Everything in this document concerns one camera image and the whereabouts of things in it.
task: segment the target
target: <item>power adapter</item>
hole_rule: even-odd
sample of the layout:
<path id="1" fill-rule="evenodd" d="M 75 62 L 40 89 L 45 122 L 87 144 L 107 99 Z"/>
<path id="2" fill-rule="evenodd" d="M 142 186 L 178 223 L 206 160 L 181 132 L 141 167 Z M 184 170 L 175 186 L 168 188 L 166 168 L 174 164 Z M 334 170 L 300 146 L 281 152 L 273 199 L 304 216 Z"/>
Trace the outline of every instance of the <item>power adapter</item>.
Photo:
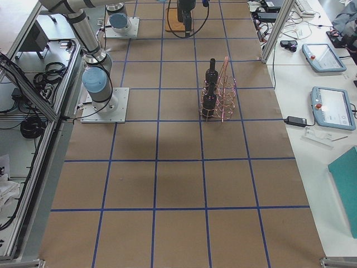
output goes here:
<path id="1" fill-rule="evenodd" d="M 284 119 L 284 122 L 287 125 L 292 125 L 292 126 L 297 126 L 297 127 L 306 127 L 306 119 L 305 118 L 300 118 L 300 117 L 294 117 L 294 116 L 288 116 L 286 119 Z"/>

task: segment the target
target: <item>white keyboard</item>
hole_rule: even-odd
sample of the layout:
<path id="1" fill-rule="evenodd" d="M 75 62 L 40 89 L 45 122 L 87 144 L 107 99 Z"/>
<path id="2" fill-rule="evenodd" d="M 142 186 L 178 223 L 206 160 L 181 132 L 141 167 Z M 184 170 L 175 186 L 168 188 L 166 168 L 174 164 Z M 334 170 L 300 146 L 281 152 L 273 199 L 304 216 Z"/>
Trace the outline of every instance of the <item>white keyboard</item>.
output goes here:
<path id="1" fill-rule="evenodd" d="M 295 0 L 295 9 L 301 17 L 313 17 L 316 14 L 307 0 Z"/>

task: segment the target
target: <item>wine bottle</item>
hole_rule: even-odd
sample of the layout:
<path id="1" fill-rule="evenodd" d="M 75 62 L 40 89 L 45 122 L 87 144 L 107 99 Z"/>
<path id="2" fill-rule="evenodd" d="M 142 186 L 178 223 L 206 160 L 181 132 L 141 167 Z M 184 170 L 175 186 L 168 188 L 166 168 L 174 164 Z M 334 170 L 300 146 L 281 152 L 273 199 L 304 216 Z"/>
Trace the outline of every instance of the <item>wine bottle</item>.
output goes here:
<path id="1" fill-rule="evenodd" d="M 215 64 L 216 60 L 212 58 L 210 60 L 210 68 L 206 71 L 206 86 L 210 83 L 217 84 L 218 72 L 215 70 Z"/>
<path id="2" fill-rule="evenodd" d="M 216 106 L 217 96 L 214 94 L 215 83 L 211 82 L 208 86 L 208 92 L 203 96 L 202 115 L 212 117 Z"/>

